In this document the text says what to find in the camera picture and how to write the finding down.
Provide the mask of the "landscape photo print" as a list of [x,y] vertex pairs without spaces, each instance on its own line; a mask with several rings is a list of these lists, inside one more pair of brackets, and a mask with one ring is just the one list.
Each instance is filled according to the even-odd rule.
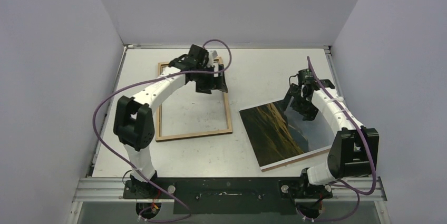
[[332,146],[335,134],[323,115],[303,121],[281,101],[241,109],[239,115],[259,167],[306,152]]

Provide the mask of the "wooden picture frame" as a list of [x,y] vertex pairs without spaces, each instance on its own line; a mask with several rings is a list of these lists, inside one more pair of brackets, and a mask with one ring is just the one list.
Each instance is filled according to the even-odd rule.
[[232,133],[228,94],[218,90],[197,93],[191,82],[170,95],[155,118],[157,142]]

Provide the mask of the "brown frame backing board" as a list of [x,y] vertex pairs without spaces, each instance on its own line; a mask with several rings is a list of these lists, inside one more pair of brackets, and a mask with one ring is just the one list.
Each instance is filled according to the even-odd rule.
[[317,150],[313,150],[313,151],[310,151],[310,152],[306,152],[304,154],[300,154],[300,155],[291,157],[291,158],[287,158],[287,159],[284,159],[284,160],[281,160],[281,161],[273,162],[271,164],[260,166],[260,170],[262,172],[265,172],[265,171],[269,171],[269,170],[272,170],[272,169],[280,168],[280,167],[286,166],[288,164],[296,163],[296,162],[299,162],[299,161],[303,161],[303,160],[315,157],[317,155],[328,153],[330,151],[330,149],[331,149],[331,146],[326,146],[326,147],[323,147],[323,148],[320,148],[320,149],[317,149]]

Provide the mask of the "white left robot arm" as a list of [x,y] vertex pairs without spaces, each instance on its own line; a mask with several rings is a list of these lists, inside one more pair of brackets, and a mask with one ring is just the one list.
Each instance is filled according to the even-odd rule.
[[190,82],[197,93],[211,94],[213,90],[226,93],[224,65],[215,64],[216,51],[192,45],[188,53],[173,60],[161,74],[137,94],[122,96],[116,104],[113,133],[124,145],[129,161],[134,165],[131,179],[137,181],[137,192],[151,198],[157,192],[156,169],[149,145],[155,136],[153,114],[176,90]]

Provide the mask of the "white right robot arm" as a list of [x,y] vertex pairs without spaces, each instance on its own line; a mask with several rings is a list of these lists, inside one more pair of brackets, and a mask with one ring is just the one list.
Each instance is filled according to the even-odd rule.
[[304,197],[313,196],[319,186],[344,177],[375,175],[378,132],[363,126],[343,104],[330,80],[318,79],[311,69],[297,73],[297,84],[291,84],[282,108],[298,112],[304,121],[321,114],[335,134],[327,160],[307,169],[299,180],[298,190]]

